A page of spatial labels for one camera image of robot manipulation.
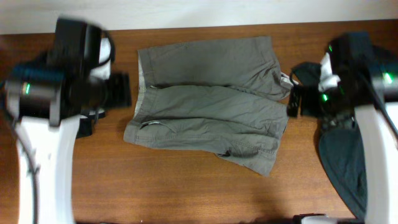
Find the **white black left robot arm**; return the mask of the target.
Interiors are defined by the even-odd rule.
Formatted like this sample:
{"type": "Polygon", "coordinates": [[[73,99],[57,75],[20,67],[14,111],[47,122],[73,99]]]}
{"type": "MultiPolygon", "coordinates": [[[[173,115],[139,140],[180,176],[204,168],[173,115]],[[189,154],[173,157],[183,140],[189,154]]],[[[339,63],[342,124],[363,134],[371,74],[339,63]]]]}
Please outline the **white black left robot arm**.
{"type": "Polygon", "coordinates": [[[110,33],[59,17],[51,48],[17,64],[1,84],[1,108],[16,139],[19,223],[74,223],[75,141],[107,110],[131,106],[129,75],[112,72],[110,33]]]}

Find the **grey cargo shorts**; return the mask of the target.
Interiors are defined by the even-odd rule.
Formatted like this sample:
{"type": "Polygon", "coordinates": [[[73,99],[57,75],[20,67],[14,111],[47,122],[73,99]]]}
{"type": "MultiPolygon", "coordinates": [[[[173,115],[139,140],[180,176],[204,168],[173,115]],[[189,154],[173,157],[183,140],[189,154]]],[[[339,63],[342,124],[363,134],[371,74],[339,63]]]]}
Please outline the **grey cargo shorts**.
{"type": "Polygon", "coordinates": [[[268,176],[287,127],[292,87],[269,36],[138,51],[139,92],[124,140],[197,150],[268,176]]]}

